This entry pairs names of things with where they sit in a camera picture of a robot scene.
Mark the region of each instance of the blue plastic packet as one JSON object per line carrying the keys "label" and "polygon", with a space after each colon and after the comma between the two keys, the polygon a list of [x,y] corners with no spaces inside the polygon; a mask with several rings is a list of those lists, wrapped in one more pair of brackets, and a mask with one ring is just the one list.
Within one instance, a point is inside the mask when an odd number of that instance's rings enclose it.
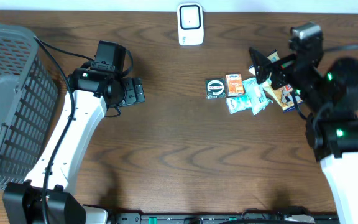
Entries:
{"label": "blue plastic packet", "polygon": [[229,107],[230,114],[234,114],[238,111],[246,110],[252,107],[251,102],[246,94],[226,98],[227,107]]}
{"label": "blue plastic packet", "polygon": [[269,102],[273,101],[266,98],[262,85],[258,85],[256,78],[249,78],[242,81],[244,89],[252,105],[252,113],[256,115],[259,111],[265,109]]}

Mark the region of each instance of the wooden table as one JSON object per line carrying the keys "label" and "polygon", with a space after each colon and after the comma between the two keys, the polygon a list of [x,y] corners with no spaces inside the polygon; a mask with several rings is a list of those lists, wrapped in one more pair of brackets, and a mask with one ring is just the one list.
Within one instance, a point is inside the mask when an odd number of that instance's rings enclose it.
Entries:
{"label": "wooden table", "polygon": [[[145,213],[232,213],[287,205],[335,211],[296,112],[283,114],[274,104],[257,116],[230,115],[223,99],[205,97],[206,78],[251,76],[248,47],[265,54],[277,48],[286,56],[290,27],[308,21],[322,27],[325,47],[358,42],[358,15],[205,13],[204,43],[182,47],[172,12],[0,11],[0,22],[28,27],[68,51],[92,56],[99,40],[131,50],[131,76],[143,79],[146,103],[102,120],[81,165],[75,197]],[[66,74],[84,62],[53,55]],[[358,51],[326,55],[319,69],[327,70],[343,55],[358,58]],[[48,60],[45,64],[55,71]],[[7,222],[2,192],[0,222]]]}

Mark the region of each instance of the plastic crate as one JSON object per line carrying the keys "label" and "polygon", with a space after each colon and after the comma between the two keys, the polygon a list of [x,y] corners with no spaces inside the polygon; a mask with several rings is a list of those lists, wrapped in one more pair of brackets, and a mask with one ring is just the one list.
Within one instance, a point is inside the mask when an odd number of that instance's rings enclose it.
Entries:
{"label": "plastic crate", "polygon": [[0,190],[22,183],[38,161],[57,100],[33,36],[0,24]]}

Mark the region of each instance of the black package with white label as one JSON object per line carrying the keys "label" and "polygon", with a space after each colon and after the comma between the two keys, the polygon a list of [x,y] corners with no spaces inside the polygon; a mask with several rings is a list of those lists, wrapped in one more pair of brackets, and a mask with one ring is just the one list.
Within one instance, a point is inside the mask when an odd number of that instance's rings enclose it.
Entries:
{"label": "black package with white label", "polygon": [[226,97],[226,85],[224,78],[205,80],[206,98],[217,99]]}

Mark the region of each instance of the black and white robotic arm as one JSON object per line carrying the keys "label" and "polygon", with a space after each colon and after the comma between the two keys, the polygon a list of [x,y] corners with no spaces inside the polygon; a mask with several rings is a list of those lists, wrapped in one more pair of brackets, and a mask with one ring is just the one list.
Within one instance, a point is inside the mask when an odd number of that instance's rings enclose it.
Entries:
{"label": "black and white robotic arm", "polygon": [[[323,57],[323,35],[309,23],[292,30],[290,48],[295,52],[271,63],[250,48],[258,83],[270,78],[274,89],[290,84],[312,113],[306,120],[306,138],[320,162],[341,223],[358,223],[358,60],[342,58],[327,76],[317,71]],[[50,169],[47,194],[51,223],[114,223],[103,208],[81,206],[74,198],[78,171],[86,148],[108,108],[145,100],[140,79],[122,78],[125,56],[122,46],[99,43],[94,62],[77,68],[70,76],[75,115]],[[4,205],[11,223],[37,223],[42,214],[45,168],[71,114],[67,93],[56,128],[35,167],[23,184],[8,184]]]}

